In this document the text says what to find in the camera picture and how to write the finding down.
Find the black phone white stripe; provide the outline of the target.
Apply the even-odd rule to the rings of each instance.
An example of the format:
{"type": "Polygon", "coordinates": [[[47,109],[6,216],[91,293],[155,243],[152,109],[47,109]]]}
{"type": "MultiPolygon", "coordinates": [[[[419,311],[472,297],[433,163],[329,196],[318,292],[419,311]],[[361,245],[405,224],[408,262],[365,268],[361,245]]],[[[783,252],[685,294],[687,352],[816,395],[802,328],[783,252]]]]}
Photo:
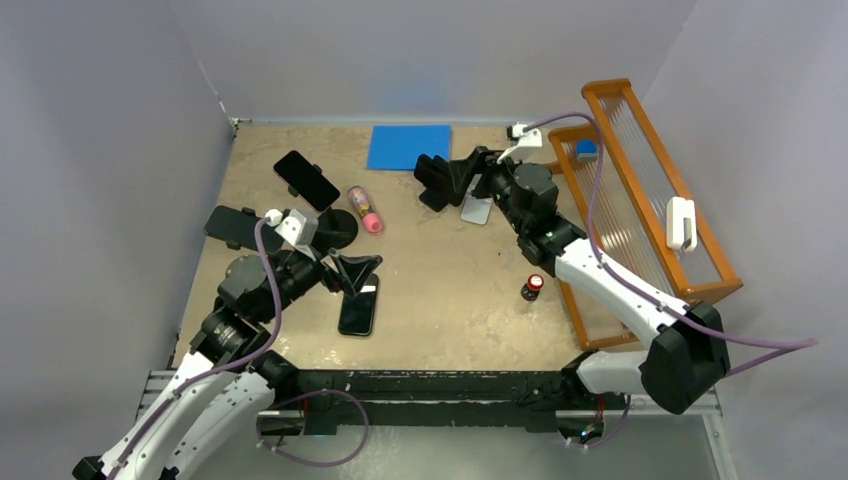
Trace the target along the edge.
{"type": "Polygon", "coordinates": [[[371,335],[377,309],[379,286],[379,276],[371,274],[357,294],[344,295],[337,324],[339,334],[354,337],[371,335]]]}

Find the black round base phone stand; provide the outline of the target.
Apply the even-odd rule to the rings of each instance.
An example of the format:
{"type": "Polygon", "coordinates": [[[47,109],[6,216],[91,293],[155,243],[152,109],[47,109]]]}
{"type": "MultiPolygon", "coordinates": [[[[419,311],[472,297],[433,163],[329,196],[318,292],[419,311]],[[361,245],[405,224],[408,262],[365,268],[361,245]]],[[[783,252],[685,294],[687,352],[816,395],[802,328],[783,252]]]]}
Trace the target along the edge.
{"type": "Polygon", "coordinates": [[[332,206],[318,212],[318,229],[312,245],[320,252],[342,249],[350,245],[358,234],[356,219],[347,211],[332,206]]]}

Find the black phone purple edge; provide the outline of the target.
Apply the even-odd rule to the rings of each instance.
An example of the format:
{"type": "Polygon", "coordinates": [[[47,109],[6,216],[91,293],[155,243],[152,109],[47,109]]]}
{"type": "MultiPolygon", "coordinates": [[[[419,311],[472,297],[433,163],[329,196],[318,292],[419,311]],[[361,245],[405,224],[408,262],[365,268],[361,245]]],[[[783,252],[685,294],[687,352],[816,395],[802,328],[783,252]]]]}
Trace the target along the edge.
{"type": "Polygon", "coordinates": [[[292,195],[302,198],[317,212],[326,211],[340,197],[338,188],[297,150],[284,155],[273,165],[273,170],[292,195]]]}

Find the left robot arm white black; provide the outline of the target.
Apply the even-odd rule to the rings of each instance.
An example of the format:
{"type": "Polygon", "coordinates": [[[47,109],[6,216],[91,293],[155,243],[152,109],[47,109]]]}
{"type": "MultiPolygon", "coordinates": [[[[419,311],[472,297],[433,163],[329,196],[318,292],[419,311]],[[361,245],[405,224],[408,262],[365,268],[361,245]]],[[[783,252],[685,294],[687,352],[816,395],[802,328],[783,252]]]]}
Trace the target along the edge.
{"type": "Polygon", "coordinates": [[[327,386],[304,387],[302,370],[272,349],[286,307],[317,285],[354,294],[382,263],[379,255],[329,256],[331,266],[295,250],[234,260],[171,380],[116,445],[82,458],[73,478],[187,479],[232,428],[267,408],[351,400],[327,386]]]}

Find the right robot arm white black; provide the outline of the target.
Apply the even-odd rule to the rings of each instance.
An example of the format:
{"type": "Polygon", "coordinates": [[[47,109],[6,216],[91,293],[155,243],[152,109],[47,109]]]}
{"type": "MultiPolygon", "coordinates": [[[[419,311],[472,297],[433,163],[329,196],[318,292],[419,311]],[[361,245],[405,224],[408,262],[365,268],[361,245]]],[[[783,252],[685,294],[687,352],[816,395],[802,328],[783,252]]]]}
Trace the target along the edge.
{"type": "Polygon", "coordinates": [[[439,204],[457,206],[467,192],[490,198],[517,235],[522,255],[613,313],[641,342],[641,352],[595,351],[567,366],[564,399],[584,407],[599,394],[644,394],[672,414],[684,413],[731,370],[718,310],[690,304],[627,270],[558,211],[559,190],[547,167],[497,161],[477,147],[465,159],[436,157],[416,177],[439,204]]]}

